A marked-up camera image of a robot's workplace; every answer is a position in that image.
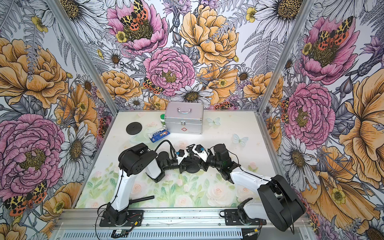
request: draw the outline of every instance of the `ventilation grille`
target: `ventilation grille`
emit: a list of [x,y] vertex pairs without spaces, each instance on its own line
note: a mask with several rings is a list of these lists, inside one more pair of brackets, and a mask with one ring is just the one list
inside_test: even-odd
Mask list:
[[[98,230],[98,236],[102,240],[111,240],[113,230]],[[243,238],[241,229],[134,229],[128,237],[118,239],[141,240],[148,239],[240,239]],[[93,230],[65,230],[61,240],[97,240]]]

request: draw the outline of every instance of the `floral wallpaper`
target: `floral wallpaper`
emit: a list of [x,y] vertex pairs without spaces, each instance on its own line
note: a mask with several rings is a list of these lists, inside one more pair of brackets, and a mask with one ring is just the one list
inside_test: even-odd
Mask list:
[[263,110],[319,240],[384,239],[383,9],[316,2]]
[[0,238],[44,240],[112,114],[46,4],[0,5]]
[[[30,2],[61,35],[46,0]],[[60,2],[118,109],[164,110],[256,109],[302,0]]]

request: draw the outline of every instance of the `box handle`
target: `box handle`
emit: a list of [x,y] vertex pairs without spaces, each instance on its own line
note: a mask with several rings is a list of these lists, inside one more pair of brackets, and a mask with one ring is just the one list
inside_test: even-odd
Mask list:
[[188,114],[188,113],[190,113],[190,112],[192,111],[192,109],[189,109],[188,112],[182,112],[182,111],[180,111],[180,108],[177,108],[177,111],[178,111],[179,113],[182,113],[182,114]]

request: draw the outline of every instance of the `white daisy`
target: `white daisy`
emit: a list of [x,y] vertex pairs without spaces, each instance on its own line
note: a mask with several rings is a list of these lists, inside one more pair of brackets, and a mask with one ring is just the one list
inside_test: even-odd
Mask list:
[[292,184],[300,191],[309,189],[306,179],[314,189],[317,189],[317,185],[320,184],[319,178],[311,168],[317,164],[317,160],[313,156],[305,154],[305,150],[305,143],[300,142],[294,136],[291,139],[283,137],[278,150],[278,157],[284,166],[284,171],[288,172]]
[[92,87],[94,86],[91,77],[90,77],[89,75],[86,75],[86,74],[83,75],[83,76],[79,79],[79,83],[80,83],[81,86],[82,86],[86,91],[88,91],[89,93],[91,92]]
[[323,11],[323,7],[321,6],[321,3],[315,3],[312,5],[310,14],[305,21],[305,30],[309,31],[312,29],[313,24],[319,19],[320,14]]
[[240,78],[240,81],[248,81],[254,75],[254,72],[251,68],[238,67],[237,69],[237,76]]
[[303,0],[258,0],[255,19],[259,21],[256,32],[264,31],[263,38],[277,38],[278,43],[285,41],[295,23]]
[[114,68],[122,64],[122,54],[117,49],[111,49],[104,54],[104,61]]
[[[50,0],[29,0],[29,5],[35,10],[35,15],[42,19],[42,24],[53,26],[58,39],[64,36],[57,19],[47,5]],[[70,23],[77,30],[79,37],[85,43],[102,40],[104,28],[100,24],[107,24],[104,3],[98,0],[60,0]]]
[[109,8],[114,7],[114,5],[117,5],[118,8],[122,9],[123,4],[125,4],[127,7],[130,7],[131,1],[130,0],[107,0],[106,1],[106,5]]
[[214,93],[212,89],[204,89],[203,84],[197,84],[193,88],[191,86],[185,86],[180,88],[179,91],[175,91],[176,95],[171,97],[171,101],[187,102],[187,103],[203,103],[205,106],[211,105],[212,98],[206,98],[212,96]]
[[371,221],[368,222],[369,228],[360,235],[360,240],[373,240],[373,239],[384,239],[384,221],[383,218],[372,218]]
[[362,10],[370,12],[376,6],[376,0],[327,0],[323,2],[323,16],[329,16],[336,22],[346,20],[350,16],[360,17]]
[[268,119],[270,116],[272,116],[272,112],[273,112],[274,108],[273,106],[268,102],[266,105],[265,105],[265,108],[263,109],[263,119],[266,120]]
[[133,108],[133,109],[136,109],[136,110],[140,110],[140,109],[143,109],[144,107],[144,101],[138,97],[133,97],[133,98],[130,98],[127,102],[127,104]]
[[295,63],[295,61],[296,61],[296,56],[293,54],[293,51],[292,51],[289,58],[287,59],[287,62],[284,65],[283,72],[284,73],[289,72],[293,67],[293,64]]
[[77,133],[71,126],[68,130],[69,142],[64,142],[61,147],[59,157],[61,161],[58,167],[63,167],[63,181],[82,182],[84,174],[92,161],[91,156],[96,150],[96,139],[88,132],[88,124],[81,122]]

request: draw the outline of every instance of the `silver first aid box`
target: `silver first aid box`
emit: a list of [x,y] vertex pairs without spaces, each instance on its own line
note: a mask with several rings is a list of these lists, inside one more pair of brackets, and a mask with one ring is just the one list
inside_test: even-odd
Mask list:
[[167,130],[170,133],[202,134],[203,111],[202,103],[168,103],[164,117]]

